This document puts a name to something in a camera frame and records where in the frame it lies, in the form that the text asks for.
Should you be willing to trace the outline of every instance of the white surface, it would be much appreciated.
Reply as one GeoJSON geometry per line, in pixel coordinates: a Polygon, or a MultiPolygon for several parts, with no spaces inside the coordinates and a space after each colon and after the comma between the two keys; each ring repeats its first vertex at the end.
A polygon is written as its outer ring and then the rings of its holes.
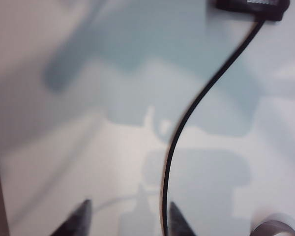
{"type": "MultiPolygon", "coordinates": [[[[11,236],[50,234],[84,198],[94,205],[90,235],[160,235],[169,137],[252,26],[199,0],[107,1],[96,17],[95,7],[0,0],[11,236]]],[[[295,0],[192,115],[169,198],[198,235],[248,235],[274,213],[295,220],[295,0]]]]}

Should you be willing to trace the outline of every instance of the black cable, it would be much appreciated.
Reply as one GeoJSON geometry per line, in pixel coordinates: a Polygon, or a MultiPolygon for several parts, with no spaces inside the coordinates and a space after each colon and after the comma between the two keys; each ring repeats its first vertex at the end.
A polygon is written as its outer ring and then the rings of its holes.
{"type": "Polygon", "coordinates": [[[199,102],[204,98],[206,93],[213,87],[213,85],[221,78],[221,76],[227,71],[227,69],[233,64],[233,62],[239,57],[239,55],[245,50],[245,48],[248,46],[248,44],[251,42],[251,40],[256,36],[262,25],[264,24],[265,20],[259,20],[256,24],[256,26],[253,28],[253,30],[250,32],[250,34],[247,36],[245,41],[236,49],[236,51],[233,52],[233,54],[228,58],[228,60],[223,64],[223,66],[218,70],[218,72],[210,79],[210,81],[207,83],[207,85],[204,87],[204,89],[200,92],[200,94],[197,96],[197,98],[193,101],[191,106],[188,108],[187,112],[183,116],[178,129],[176,130],[176,133],[173,137],[171,147],[168,152],[167,160],[166,160],[166,166],[165,166],[165,172],[163,176],[163,191],[162,191],[162,201],[161,201],[161,208],[162,208],[162,226],[163,226],[163,234],[164,236],[168,236],[168,225],[167,225],[167,191],[168,191],[168,180],[169,180],[169,172],[171,168],[171,162],[173,158],[173,154],[175,151],[175,147],[177,144],[177,141],[180,137],[180,134],[186,125],[189,117],[191,116],[192,112],[195,110],[199,102]]]}

